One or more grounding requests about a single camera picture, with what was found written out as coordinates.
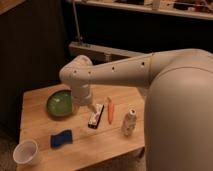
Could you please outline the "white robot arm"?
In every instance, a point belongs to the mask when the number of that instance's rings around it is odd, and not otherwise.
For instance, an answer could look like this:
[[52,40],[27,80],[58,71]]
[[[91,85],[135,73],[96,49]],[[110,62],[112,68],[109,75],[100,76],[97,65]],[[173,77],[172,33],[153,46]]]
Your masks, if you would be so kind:
[[179,49],[99,65],[79,55],[59,75],[79,105],[92,84],[146,88],[146,170],[213,171],[212,53]]

